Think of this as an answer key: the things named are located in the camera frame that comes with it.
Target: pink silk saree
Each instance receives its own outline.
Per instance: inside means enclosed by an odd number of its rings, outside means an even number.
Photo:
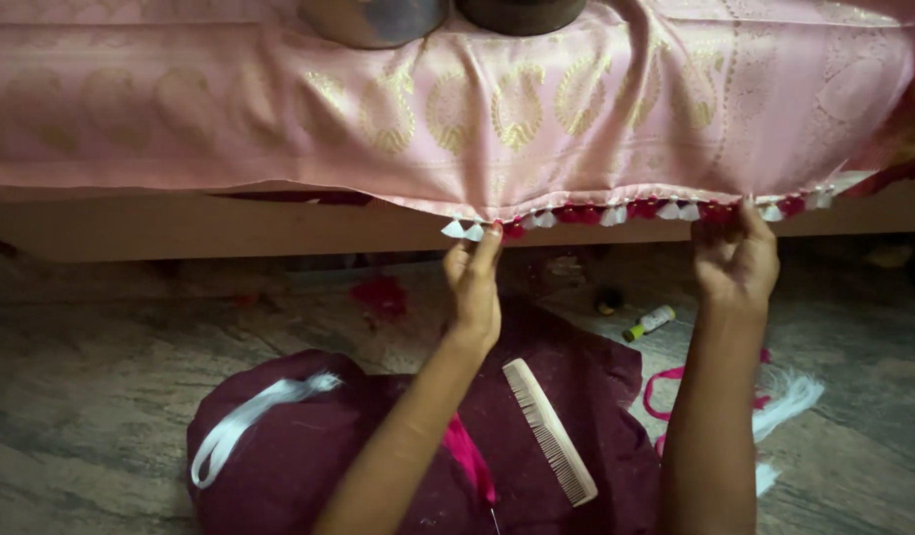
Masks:
[[[841,170],[880,169],[851,158],[899,139],[915,86],[915,0],[591,2],[532,38],[454,14],[383,52],[295,13],[0,0],[0,187],[286,181],[455,220],[577,207],[591,223],[754,195],[777,220],[828,206]]]

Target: floor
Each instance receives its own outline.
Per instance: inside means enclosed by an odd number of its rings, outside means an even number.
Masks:
[[[819,377],[814,409],[760,445],[784,470],[760,533],[915,533],[915,292],[860,261],[865,238],[783,243],[768,346],[776,368]],[[513,269],[524,253],[507,253]],[[644,374],[683,361],[696,304],[684,244],[616,246],[593,268],[627,307],[592,312],[592,289],[541,303],[618,338],[647,310],[678,321],[634,347]],[[181,486],[184,430],[225,377],[307,347],[367,371],[414,371],[446,310],[434,266],[401,274],[408,321],[369,331],[347,285],[290,276],[281,260],[58,266],[0,257],[0,533],[196,532]],[[263,292],[244,306],[230,295]],[[669,407],[671,384],[655,404]],[[652,436],[661,423],[633,413]]]

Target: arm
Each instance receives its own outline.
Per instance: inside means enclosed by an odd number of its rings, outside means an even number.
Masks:
[[[473,258],[466,244],[448,253],[444,269],[457,305],[453,328],[352,463],[319,516],[316,535],[391,535],[398,529],[448,421],[500,334],[494,278],[500,230],[497,224],[486,233]]]
[[[701,299],[665,438],[660,532],[755,533],[755,372],[778,276],[774,234],[749,203],[730,227],[693,226]]]

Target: hand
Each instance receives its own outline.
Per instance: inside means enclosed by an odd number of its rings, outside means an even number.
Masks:
[[[456,304],[451,334],[462,345],[481,351],[481,358],[487,356],[500,337],[496,270],[502,232],[503,227],[494,223],[484,232],[473,254],[468,252],[470,244],[461,241],[444,257],[444,274]]]
[[[781,264],[774,232],[745,198],[738,218],[726,225],[692,224],[695,277],[708,303],[767,313]]]

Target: maroon cloth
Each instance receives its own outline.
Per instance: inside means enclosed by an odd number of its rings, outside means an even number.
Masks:
[[[599,487],[573,508],[549,467],[503,375],[523,358]],[[187,462],[233,408],[281,379],[328,370],[332,392],[273,407],[239,440],[212,486],[188,482],[207,535],[297,535],[316,516],[356,453],[411,376],[366,376],[343,355],[309,350],[230,377],[203,399],[187,430]],[[489,465],[503,533],[642,534],[655,518],[659,461],[625,407],[641,387],[638,351],[579,330],[544,310],[504,304],[497,346],[458,413]],[[399,533],[494,533],[488,508],[460,465],[441,447]]]

